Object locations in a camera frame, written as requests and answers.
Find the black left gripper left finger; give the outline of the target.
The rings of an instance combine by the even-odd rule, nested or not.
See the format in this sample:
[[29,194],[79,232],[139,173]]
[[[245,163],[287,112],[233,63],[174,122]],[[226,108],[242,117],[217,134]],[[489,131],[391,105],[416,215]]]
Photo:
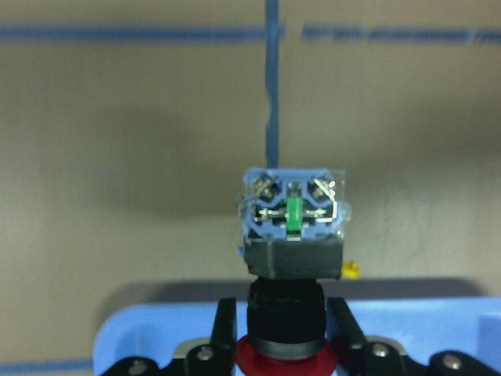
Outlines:
[[211,332],[211,346],[225,351],[233,351],[236,344],[236,299],[221,298],[218,301]]

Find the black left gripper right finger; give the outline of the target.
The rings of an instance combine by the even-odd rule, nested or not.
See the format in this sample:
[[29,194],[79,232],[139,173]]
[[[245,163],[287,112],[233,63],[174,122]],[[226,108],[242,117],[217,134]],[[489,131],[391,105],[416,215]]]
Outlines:
[[366,337],[343,298],[326,301],[326,334],[335,349],[361,349]]

